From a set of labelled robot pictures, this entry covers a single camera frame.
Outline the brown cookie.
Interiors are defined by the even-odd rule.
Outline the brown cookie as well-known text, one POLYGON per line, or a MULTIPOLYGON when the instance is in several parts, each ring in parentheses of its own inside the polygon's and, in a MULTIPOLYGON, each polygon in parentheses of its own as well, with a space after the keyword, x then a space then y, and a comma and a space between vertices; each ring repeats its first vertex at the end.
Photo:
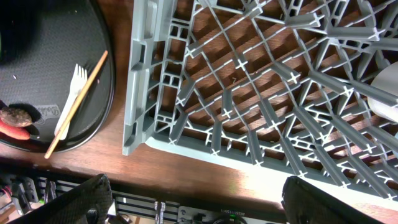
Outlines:
POLYGON ((1 121, 14 127, 26 127, 32 124, 32 117, 25 110, 6 106, 1 109, 1 121))

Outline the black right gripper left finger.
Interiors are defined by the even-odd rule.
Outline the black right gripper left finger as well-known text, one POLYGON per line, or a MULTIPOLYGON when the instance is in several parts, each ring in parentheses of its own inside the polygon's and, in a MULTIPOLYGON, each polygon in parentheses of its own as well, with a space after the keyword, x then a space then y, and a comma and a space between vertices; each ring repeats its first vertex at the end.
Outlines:
POLYGON ((6 185, 22 213, 13 223, 104 223, 113 202, 105 174, 88 180, 62 174, 6 174, 6 185))

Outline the orange carrot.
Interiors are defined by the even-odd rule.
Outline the orange carrot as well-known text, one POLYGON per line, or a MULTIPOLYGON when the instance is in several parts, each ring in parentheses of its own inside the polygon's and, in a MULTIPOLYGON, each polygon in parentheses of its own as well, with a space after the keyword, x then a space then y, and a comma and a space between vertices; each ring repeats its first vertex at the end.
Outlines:
POLYGON ((0 121, 0 132, 3 134, 18 140, 30 139, 30 134, 27 130, 20 127, 15 127, 0 121))

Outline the white plastic fork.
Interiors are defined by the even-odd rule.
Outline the white plastic fork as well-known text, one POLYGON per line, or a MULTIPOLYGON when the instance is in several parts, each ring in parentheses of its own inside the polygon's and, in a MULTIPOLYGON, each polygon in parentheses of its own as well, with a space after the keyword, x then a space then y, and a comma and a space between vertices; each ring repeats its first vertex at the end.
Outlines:
POLYGON ((70 83, 70 90, 67 101, 61 115, 59 117, 58 123, 56 125, 54 135, 57 135, 60 128, 62 127, 63 122, 66 120, 68 113, 70 112, 77 96, 80 94, 81 90, 83 89, 84 85, 87 82, 87 70, 83 67, 79 66, 78 64, 75 65, 75 69, 73 72, 72 80, 70 83))

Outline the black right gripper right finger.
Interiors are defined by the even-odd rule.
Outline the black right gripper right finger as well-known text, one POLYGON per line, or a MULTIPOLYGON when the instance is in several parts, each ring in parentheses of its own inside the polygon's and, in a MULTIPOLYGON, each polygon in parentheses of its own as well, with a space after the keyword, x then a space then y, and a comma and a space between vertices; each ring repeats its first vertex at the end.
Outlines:
POLYGON ((297 176, 285 181, 281 204, 290 224, 379 223, 297 176))

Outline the small white cup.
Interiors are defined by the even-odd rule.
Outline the small white cup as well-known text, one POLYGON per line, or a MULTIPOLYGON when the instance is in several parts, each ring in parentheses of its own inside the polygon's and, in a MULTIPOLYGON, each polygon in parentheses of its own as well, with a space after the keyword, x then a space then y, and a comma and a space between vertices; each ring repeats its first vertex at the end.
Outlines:
POLYGON ((382 70, 371 83, 370 109, 378 116, 397 122, 397 62, 382 70))

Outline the wooden chopstick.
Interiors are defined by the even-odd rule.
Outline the wooden chopstick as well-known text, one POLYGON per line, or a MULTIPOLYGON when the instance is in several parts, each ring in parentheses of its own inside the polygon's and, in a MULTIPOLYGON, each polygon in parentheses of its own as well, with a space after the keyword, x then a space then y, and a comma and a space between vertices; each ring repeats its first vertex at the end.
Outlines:
POLYGON ((51 145, 47 149, 47 152, 44 155, 45 159, 49 159, 52 153, 54 152, 58 142, 60 141, 60 138, 62 137, 62 134, 65 132, 67 124, 72 120, 73 116, 75 115, 78 107, 80 106, 81 102, 83 101, 85 95, 88 93, 88 90, 90 89, 91 84, 94 82, 97 74, 101 70, 101 67, 105 63, 106 59, 108 56, 108 51, 105 50, 103 55, 101 56, 100 60, 96 64, 96 67, 92 71, 91 75, 88 77, 87 82, 85 83, 84 87, 82 90, 79 92, 79 95, 76 97, 76 100, 73 102, 72 107, 70 111, 67 114, 67 117, 65 118, 63 124, 61 125, 60 129, 58 130, 58 133, 55 135, 51 145))

